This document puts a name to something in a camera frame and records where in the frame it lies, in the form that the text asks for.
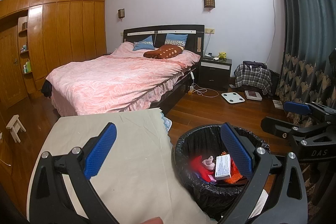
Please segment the small white carton box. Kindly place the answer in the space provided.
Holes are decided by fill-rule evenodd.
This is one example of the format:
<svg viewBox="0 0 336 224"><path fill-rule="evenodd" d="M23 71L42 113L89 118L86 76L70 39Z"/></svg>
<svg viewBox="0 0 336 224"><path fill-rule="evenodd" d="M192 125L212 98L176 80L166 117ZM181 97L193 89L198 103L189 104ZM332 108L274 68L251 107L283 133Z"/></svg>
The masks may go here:
<svg viewBox="0 0 336 224"><path fill-rule="evenodd" d="M215 179L225 180L231 178L231 157L229 154L217 156L215 163Z"/></svg>

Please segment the red glove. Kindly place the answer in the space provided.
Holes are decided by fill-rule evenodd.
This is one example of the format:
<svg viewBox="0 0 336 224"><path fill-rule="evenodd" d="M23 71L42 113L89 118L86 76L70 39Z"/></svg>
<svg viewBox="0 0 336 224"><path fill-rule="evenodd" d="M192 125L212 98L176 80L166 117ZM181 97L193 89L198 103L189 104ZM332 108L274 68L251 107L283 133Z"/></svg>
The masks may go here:
<svg viewBox="0 0 336 224"><path fill-rule="evenodd" d="M215 179L215 170L206 170L202 165L202 161L202 156L197 156L190 161L190 166L193 172L197 173L205 182L217 182Z"/></svg>

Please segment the pink knitted sock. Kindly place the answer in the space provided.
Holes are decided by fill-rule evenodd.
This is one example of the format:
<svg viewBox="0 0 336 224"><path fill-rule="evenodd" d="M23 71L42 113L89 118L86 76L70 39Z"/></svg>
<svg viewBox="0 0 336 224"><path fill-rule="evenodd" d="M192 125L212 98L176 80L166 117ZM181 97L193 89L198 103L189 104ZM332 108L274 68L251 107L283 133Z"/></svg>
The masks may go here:
<svg viewBox="0 0 336 224"><path fill-rule="evenodd" d="M202 161L202 165L205 167L206 170L209 171L215 170L214 157L210 156L208 159L204 159Z"/></svg>

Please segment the orange foam net in bin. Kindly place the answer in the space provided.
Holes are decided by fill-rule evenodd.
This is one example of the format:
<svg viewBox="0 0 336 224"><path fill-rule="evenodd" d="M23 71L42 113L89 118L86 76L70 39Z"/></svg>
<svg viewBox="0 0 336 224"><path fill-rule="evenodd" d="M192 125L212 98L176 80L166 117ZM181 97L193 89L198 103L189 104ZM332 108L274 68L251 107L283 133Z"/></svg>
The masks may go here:
<svg viewBox="0 0 336 224"><path fill-rule="evenodd" d="M227 152L222 152L221 155L225 155L225 154L229 154ZM240 180L243 176L241 175L241 173L239 172L235 162L233 161L233 159L231 158L231 178L229 179L225 179L224 181L227 184L234 184L236 183L238 180Z"/></svg>

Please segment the white bathroom scale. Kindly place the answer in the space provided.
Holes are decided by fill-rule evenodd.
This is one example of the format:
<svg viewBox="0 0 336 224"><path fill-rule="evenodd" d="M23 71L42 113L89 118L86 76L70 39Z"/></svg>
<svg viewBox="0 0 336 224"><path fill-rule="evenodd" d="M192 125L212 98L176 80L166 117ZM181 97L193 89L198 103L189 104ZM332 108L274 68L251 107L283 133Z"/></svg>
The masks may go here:
<svg viewBox="0 0 336 224"><path fill-rule="evenodd" d="M245 102L245 99L236 92L222 93L221 96L230 104Z"/></svg>

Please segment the small white wooden stool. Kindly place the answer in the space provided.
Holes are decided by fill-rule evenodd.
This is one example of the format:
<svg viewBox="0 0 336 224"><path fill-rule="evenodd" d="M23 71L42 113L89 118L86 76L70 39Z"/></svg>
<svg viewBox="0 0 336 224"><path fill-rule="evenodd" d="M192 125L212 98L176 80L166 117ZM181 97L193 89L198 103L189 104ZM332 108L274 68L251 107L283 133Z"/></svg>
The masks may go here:
<svg viewBox="0 0 336 224"><path fill-rule="evenodd" d="M19 119L19 115L13 115L13 117L11 118L11 120L8 122L8 124L6 125L6 129L9 130L9 132L11 133L11 136L14 139L15 143L20 143L21 140L18 136L18 132L26 132L26 129L24 127L24 125L22 124L22 122Z"/></svg>

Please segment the plaid shirt on chair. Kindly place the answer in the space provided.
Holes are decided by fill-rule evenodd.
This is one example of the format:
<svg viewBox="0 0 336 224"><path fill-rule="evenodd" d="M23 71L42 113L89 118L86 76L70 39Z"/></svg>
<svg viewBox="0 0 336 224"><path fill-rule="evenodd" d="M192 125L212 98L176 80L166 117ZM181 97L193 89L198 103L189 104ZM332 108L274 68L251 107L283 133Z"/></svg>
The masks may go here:
<svg viewBox="0 0 336 224"><path fill-rule="evenodd" d="M257 67L242 63L236 67L234 77L237 88L251 86L260 89L264 95L271 94L272 75L264 64Z"/></svg>

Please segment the black garment at bed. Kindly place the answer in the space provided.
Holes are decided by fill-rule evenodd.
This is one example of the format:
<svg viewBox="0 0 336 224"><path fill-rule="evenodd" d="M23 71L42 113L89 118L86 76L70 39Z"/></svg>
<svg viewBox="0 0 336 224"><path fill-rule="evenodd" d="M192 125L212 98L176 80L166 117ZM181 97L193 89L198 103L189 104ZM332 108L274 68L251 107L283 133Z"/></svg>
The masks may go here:
<svg viewBox="0 0 336 224"><path fill-rule="evenodd" d="M52 96L52 84L48 80L44 81L43 86L41 88L41 93L46 98L51 98L51 96Z"/></svg>

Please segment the dark bedside cabinet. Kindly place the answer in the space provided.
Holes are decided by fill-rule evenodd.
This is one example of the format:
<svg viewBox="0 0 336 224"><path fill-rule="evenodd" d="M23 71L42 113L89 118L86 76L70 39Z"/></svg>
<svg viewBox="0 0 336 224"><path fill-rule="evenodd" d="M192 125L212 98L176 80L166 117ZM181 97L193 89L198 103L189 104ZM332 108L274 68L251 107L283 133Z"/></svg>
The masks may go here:
<svg viewBox="0 0 336 224"><path fill-rule="evenodd" d="M203 57L199 63L198 85L214 90L228 90L232 68L231 59Z"/></svg>

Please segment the yellow plush toy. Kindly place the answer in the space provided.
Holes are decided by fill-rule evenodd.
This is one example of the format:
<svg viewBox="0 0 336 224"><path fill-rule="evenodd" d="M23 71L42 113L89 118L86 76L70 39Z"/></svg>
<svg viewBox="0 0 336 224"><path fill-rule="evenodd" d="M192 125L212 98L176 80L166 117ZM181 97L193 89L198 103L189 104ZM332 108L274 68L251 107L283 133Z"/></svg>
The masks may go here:
<svg viewBox="0 0 336 224"><path fill-rule="evenodd" d="M218 58L219 58L219 60L226 60L227 59L227 53L226 52L219 52Z"/></svg>

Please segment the brown dotted cushion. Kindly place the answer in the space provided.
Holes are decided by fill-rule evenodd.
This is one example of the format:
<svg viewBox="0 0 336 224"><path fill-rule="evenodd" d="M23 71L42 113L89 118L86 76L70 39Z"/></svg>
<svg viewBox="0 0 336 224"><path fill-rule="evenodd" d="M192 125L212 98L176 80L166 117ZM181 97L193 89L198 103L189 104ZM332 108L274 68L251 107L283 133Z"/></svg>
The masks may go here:
<svg viewBox="0 0 336 224"><path fill-rule="evenodd" d="M171 59L183 52L182 46L165 44L156 50L147 51L143 54L143 57L150 59Z"/></svg>

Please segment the left blue pillow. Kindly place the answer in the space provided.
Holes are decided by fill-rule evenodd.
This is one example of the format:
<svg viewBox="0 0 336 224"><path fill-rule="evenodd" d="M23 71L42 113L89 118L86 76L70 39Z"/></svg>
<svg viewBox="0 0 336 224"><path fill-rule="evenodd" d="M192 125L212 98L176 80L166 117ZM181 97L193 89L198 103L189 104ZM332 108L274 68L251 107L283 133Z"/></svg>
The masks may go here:
<svg viewBox="0 0 336 224"><path fill-rule="evenodd" d="M133 51L138 50L155 50L151 35L139 42L134 42Z"/></svg>

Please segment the blue pillow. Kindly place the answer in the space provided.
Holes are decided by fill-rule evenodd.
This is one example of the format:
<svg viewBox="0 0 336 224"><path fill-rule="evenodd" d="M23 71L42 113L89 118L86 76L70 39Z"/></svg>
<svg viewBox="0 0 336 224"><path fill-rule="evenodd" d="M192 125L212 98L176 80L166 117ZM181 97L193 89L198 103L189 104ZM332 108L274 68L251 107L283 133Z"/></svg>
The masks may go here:
<svg viewBox="0 0 336 224"><path fill-rule="evenodd" d="M133 51L138 50L155 50L151 35L139 42L134 42Z"/></svg>
<svg viewBox="0 0 336 224"><path fill-rule="evenodd" d="M185 47L188 34L167 34L165 38L165 44Z"/></svg>

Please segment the right blue pillow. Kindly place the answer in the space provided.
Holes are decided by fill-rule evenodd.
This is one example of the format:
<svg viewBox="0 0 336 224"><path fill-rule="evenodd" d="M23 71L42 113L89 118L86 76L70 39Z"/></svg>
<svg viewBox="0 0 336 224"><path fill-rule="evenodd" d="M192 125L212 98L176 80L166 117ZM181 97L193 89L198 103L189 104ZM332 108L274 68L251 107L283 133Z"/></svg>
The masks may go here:
<svg viewBox="0 0 336 224"><path fill-rule="evenodd" d="M167 34L165 38L165 44L185 47L188 34Z"/></svg>

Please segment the wooden wardrobe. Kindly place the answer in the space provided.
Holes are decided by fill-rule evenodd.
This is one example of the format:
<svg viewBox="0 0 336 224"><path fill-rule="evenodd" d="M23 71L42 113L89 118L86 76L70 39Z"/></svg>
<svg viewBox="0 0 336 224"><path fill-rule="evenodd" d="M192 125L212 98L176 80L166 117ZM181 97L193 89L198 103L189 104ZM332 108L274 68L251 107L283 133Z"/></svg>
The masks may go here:
<svg viewBox="0 0 336 224"><path fill-rule="evenodd" d="M72 61L106 54L105 0L1 0L1 104L41 90Z"/></svg>

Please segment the left wall lamp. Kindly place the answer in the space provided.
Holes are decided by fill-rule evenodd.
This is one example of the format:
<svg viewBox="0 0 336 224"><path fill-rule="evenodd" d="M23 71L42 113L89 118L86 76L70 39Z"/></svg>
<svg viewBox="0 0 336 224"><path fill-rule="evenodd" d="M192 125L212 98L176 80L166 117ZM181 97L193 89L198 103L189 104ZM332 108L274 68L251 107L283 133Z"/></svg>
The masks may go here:
<svg viewBox="0 0 336 224"><path fill-rule="evenodd" d="M118 10L118 18L119 19L125 18L125 9L119 9Z"/></svg>

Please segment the wall lamp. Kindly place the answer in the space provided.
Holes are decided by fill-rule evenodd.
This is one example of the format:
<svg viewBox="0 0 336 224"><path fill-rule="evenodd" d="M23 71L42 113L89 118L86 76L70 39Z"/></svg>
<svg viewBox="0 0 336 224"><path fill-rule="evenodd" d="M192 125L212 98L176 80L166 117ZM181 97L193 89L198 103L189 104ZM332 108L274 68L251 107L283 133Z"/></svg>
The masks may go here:
<svg viewBox="0 0 336 224"><path fill-rule="evenodd" d="M205 9L214 9L215 8L215 0L203 0Z"/></svg>
<svg viewBox="0 0 336 224"><path fill-rule="evenodd" d="M118 18L119 19L125 18L125 9L119 9L118 10Z"/></svg>

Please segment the right wall lamp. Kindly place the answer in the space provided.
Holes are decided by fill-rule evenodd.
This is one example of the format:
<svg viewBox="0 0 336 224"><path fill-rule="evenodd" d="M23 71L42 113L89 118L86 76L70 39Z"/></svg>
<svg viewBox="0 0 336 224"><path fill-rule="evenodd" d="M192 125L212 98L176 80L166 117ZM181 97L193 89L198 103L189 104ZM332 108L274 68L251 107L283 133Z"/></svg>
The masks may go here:
<svg viewBox="0 0 336 224"><path fill-rule="evenodd" d="M205 9L214 9L215 8L215 0L203 0Z"/></svg>

